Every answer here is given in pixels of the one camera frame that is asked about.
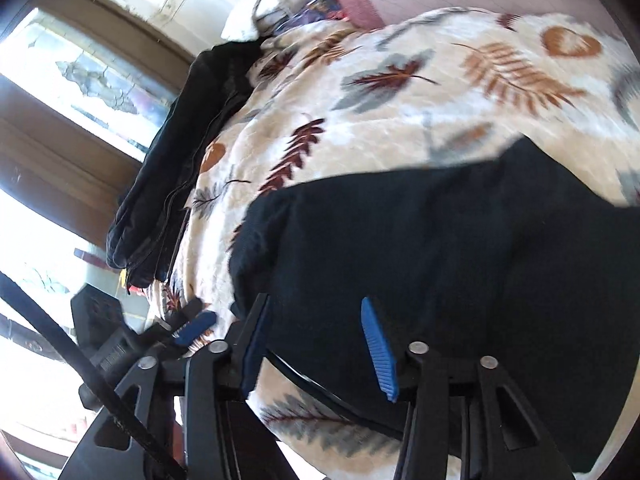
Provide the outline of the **black pants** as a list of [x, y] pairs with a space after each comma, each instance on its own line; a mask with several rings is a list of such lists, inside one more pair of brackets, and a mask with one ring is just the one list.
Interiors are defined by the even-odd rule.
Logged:
[[639, 211], [619, 207], [531, 140], [474, 164], [349, 174], [266, 194], [229, 262], [237, 316], [273, 303], [268, 347], [308, 393], [399, 437], [360, 324], [381, 305], [403, 344], [494, 356], [570, 468], [590, 470], [639, 359]]

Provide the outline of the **black garment on bed edge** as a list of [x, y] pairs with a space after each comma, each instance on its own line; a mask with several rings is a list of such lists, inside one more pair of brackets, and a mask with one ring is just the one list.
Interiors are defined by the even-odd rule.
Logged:
[[166, 280], [206, 148], [252, 95], [261, 44], [218, 44], [192, 63], [107, 232], [106, 262], [126, 272], [127, 288]]

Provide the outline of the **leaf pattern fleece blanket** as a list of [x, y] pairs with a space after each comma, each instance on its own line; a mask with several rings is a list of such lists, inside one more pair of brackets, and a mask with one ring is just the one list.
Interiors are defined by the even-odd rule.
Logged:
[[[238, 318], [229, 262], [248, 207], [294, 185], [349, 174], [435, 169], [499, 157], [528, 139], [609, 203], [639, 211], [639, 65], [626, 42], [563, 14], [424, 13], [375, 32], [320, 22], [268, 40], [254, 90], [209, 143], [166, 311], [200, 298]], [[308, 393], [270, 351], [248, 398], [260, 424], [332, 479], [393, 477], [400, 438]], [[639, 359], [623, 411], [593, 467], [612, 463], [639, 415]]]

